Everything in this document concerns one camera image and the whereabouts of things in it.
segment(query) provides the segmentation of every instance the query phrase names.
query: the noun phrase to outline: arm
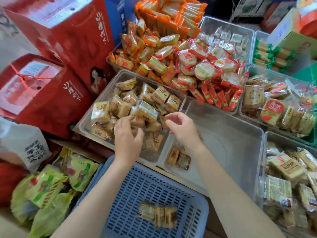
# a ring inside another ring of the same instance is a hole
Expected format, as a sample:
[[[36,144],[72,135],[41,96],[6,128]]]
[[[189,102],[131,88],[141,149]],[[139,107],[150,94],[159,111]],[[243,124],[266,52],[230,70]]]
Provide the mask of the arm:
[[[130,119],[118,120],[115,128],[115,159],[95,187],[67,217],[52,238],[99,238],[107,221],[113,201],[123,180],[139,157],[143,131],[133,137]]]
[[[283,232],[240,189],[201,142],[194,122],[183,113],[169,114],[166,119],[168,127],[195,159],[228,238],[285,238]]]

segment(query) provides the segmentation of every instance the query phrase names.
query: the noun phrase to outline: white plastic bag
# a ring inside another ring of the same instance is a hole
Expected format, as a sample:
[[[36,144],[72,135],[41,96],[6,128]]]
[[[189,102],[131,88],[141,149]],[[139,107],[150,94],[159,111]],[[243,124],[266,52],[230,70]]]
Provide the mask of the white plastic bag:
[[[39,128],[0,117],[0,159],[22,166],[32,173],[50,155]]]

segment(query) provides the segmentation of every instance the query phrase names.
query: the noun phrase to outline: green snack bag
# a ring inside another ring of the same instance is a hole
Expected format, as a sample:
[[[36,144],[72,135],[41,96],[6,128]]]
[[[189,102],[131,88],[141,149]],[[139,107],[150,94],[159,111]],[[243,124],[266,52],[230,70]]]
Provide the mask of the green snack bag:
[[[98,167],[99,164],[75,154],[65,160],[62,169],[64,170],[64,174],[69,176],[69,183],[72,188],[76,191],[83,192]]]
[[[71,190],[67,194],[58,194],[46,208],[40,209],[34,218],[29,238],[52,235],[63,222],[74,193]]]
[[[48,206],[64,188],[68,177],[51,165],[47,165],[32,181],[31,188],[26,191],[26,197],[39,208]]]
[[[20,224],[24,224],[28,220],[33,220],[39,210],[39,208],[26,197],[26,191],[34,178],[34,175],[30,175],[21,180],[12,193],[10,209]]]

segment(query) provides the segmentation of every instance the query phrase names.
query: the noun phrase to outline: basket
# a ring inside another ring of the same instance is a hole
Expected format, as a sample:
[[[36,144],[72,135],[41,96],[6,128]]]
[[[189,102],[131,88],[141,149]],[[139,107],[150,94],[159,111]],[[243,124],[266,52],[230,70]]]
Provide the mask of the basket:
[[[112,164],[114,156],[101,165],[76,206],[97,184]],[[156,228],[137,217],[142,202],[177,206],[177,227]],[[204,196],[145,166],[135,163],[115,198],[101,237],[201,238],[209,207]]]

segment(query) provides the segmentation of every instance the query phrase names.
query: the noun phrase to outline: red gift box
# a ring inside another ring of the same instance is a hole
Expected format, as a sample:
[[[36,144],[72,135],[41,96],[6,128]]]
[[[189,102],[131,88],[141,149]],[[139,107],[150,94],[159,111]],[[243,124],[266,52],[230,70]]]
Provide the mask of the red gift box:
[[[104,0],[0,0],[0,4],[43,56],[59,58],[92,95],[101,93],[113,77],[106,57],[114,49]]]
[[[26,54],[0,74],[0,114],[65,139],[92,103],[70,68],[42,56]]]

